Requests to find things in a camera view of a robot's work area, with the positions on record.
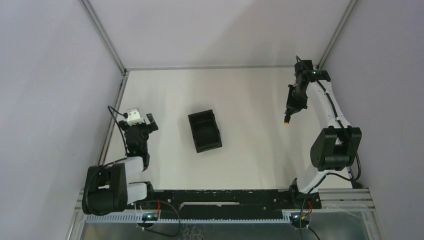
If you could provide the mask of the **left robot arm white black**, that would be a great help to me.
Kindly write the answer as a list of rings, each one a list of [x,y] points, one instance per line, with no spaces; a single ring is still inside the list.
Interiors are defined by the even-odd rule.
[[[143,119],[136,109],[132,109],[125,117],[118,122],[125,143],[125,156],[104,165],[90,166],[87,170],[81,203],[86,215],[122,212],[136,201],[145,209],[156,203],[157,196],[148,190],[148,182],[129,183],[128,179],[148,169],[149,136],[159,127],[151,113]]]

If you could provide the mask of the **black yellow screwdriver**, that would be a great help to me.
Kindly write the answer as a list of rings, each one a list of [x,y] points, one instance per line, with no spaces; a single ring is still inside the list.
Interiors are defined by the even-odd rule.
[[[291,112],[289,112],[287,110],[284,112],[284,124],[285,125],[288,125],[290,123],[291,116],[292,116]]]

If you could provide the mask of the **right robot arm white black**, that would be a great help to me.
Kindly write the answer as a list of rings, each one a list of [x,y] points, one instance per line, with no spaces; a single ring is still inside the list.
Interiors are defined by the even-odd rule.
[[[362,131],[354,127],[343,114],[333,93],[330,75],[326,70],[315,69],[311,60],[295,57],[295,83],[288,86],[284,123],[294,114],[307,110],[312,104],[320,132],[310,147],[310,165],[296,177],[289,194],[289,203],[302,208],[309,195],[316,193],[322,182],[334,176],[348,182],[357,181],[362,174],[358,148]]]

